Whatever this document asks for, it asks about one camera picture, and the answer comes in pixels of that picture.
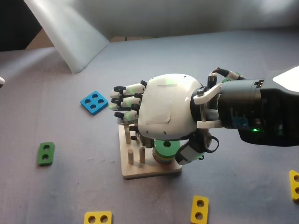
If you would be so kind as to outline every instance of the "green rectangular block with holes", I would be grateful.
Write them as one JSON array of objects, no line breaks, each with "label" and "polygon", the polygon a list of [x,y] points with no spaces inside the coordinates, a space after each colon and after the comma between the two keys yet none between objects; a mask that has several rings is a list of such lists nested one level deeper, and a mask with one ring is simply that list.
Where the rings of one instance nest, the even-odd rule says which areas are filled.
[{"label": "green rectangular block with holes", "polygon": [[53,163],[55,145],[53,142],[42,142],[39,145],[37,163],[40,166],[49,166]]}]

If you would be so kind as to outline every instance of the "white robotic hand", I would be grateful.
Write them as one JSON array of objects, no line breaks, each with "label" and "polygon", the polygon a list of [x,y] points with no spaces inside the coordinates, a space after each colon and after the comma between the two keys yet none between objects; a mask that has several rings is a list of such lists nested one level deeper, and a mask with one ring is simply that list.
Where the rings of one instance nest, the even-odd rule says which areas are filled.
[{"label": "white robotic hand", "polygon": [[0,88],[4,85],[5,81],[3,78],[0,77]]},{"label": "white robotic hand", "polygon": [[202,160],[205,152],[217,149],[208,149],[211,139],[216,139],[208,129],[197,128],[197,121],[202,120],[201,107],[193,97],[203,88],[191,76],[162,75],[148,82],[115,87],[110,94],[110,109],[117,111],[114,115],[119,124],[135,124],[130,126],[136,132],[131,139],[148,148],[153,147],[154,139],[188,140],[176,154],[176,161],[184,165]]}]

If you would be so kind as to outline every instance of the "stacked discs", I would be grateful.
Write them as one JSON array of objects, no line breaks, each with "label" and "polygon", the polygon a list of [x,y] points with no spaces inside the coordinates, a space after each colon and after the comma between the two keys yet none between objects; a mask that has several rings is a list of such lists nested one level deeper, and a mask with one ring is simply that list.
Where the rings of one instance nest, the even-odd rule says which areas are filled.
[{"label": "stacked discs", "polygon": [[156,140],[153,147],[153,157],[158,163],[171,164],[175,161],[180,146],[179,141]]}]

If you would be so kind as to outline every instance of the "dark background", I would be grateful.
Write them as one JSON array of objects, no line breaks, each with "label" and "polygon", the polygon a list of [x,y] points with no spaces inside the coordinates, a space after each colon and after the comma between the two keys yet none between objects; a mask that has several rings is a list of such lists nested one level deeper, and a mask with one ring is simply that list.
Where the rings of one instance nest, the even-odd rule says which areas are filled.
[{"label": "dark background", "polygon": [[41,29],[23,0],[0,0],[0,51],[25,49]]}]

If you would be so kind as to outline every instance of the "robotic hand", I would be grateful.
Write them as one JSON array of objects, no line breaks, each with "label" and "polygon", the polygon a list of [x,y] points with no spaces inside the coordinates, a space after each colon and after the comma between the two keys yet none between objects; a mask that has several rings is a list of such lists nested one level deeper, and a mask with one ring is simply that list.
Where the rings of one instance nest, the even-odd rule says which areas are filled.
[{"label": "robotic hand", "polygon": [[0,88],[4,85],[5,81],[3,78],[0,77]]},{"label": "robotic hand", "polygon": [[[217,74],[230,82],[217,83]],[[279,76],[247,80],[216,68],[207,86],[191,76],[167,74],[111,92],[110,109],[132,140],[147,148],[156,140],[188,140],[176,154],[180,165],[203,160],[219,146],[209,128],[238,129],[243,141],[272,146],[299,144],[299,67]],[[210,149],[211,140],[217,147]]]}]

